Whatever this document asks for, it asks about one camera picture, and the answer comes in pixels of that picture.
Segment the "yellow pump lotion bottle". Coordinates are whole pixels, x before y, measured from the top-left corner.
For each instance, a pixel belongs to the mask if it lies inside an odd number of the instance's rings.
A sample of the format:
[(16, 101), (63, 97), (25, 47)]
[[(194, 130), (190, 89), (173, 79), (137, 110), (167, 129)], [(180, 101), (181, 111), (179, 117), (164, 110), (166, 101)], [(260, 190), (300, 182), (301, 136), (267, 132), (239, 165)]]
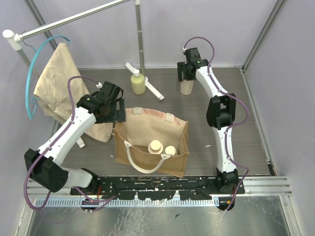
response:
[(137, 95), (141, 95), (145, 92), (145, 77), (140, 73), (138, 69), (134, 69), (132, 73), (131, 86), (132, 91)]

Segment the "burlap canvas tote bag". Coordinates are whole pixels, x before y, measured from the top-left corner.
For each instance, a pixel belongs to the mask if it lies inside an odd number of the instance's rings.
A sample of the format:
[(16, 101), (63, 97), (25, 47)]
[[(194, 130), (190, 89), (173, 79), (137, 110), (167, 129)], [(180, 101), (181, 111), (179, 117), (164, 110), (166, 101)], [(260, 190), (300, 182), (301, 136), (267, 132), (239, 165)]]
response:
[(116, 158), (143, 174), (183, 177), (189, 123), (173, 114), (148, 108), (127, 108), (126, 121), (114, 128)]

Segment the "green bottle beige cap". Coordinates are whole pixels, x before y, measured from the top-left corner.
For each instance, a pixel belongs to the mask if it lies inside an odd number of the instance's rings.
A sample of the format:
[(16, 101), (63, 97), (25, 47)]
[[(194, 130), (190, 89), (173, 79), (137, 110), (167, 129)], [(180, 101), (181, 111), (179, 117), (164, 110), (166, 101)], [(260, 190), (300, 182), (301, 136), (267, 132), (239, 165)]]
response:
[(177, 149), (174, 146), (167, 146), (164, 149), (164, 153), (167, 154), (167, 155), (171, 155), (171, 156), (178, 155), (178, 151), (177, 151)]

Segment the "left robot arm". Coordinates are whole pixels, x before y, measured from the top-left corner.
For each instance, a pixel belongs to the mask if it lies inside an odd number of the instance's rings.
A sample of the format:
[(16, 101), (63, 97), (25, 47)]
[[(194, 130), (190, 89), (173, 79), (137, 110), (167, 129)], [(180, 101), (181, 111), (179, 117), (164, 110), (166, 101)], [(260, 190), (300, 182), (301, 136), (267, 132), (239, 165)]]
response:
[(126, 120), (123, 89), (110, 82), (97, 87), (98, 91), (80, 98), (68, 120), (50, 140), (24, 155), (29, 178), (52, 193), (64, 187), (80, 187), (88, 195), (98, 191), (98, 176), (92, 171), (62, 168), (66, 155), (87, 129), (94, 124)]

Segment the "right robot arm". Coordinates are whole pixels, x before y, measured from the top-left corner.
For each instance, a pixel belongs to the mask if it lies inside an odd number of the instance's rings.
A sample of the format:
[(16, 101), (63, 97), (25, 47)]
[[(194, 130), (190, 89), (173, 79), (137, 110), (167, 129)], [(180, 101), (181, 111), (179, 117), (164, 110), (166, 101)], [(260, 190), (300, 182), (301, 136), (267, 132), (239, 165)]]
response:
[(198, 81), (209, 96), (206, 113), (208, 125), (212, 128), (218, 152), (216, 188), (226, 194), (238, 184), (238, 171), (233, 163), (232, 128), (235, 121), (236, 101), (217, 80), (208, 61), (200, 57), (198, 49), (184, 49), (186, 61), (177, 63), (178, 81)]

